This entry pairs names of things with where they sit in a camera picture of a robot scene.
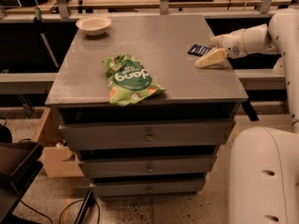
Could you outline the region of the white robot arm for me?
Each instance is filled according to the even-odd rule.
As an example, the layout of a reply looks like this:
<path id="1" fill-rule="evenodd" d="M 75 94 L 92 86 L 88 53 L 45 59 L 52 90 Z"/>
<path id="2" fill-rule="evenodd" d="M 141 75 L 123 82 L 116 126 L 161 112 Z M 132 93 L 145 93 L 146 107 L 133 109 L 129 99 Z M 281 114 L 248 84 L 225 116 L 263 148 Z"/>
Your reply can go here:
<path id="1" fill-rule="evenodd" d="M 228 58 L 279 53 L 284 69 L 290 133 L 249 128 L 234 140 L 229 164 L 228 224 L 299 224 L 299 10 L 284 8 L 268 24 L 210 39 L 196 62 L 205 68 Z"/>

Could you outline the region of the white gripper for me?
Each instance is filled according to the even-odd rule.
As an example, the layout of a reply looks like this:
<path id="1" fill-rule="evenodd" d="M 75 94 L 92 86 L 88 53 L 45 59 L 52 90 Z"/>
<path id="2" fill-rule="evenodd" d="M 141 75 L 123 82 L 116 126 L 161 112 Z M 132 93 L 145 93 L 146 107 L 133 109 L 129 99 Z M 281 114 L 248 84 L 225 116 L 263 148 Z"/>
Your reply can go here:
<path id="1" fill-rule="evenodd" d="M 210 43 L 217 48 L 213 48 L 197 59 L 195 62 L 197 68 L 222 63 L 227 58 L 227 54 L 231 59 L 238 59 L 250 54 L 276 54 L 278 52 L 266 24 L 213 36 L 210 38 Z"/>

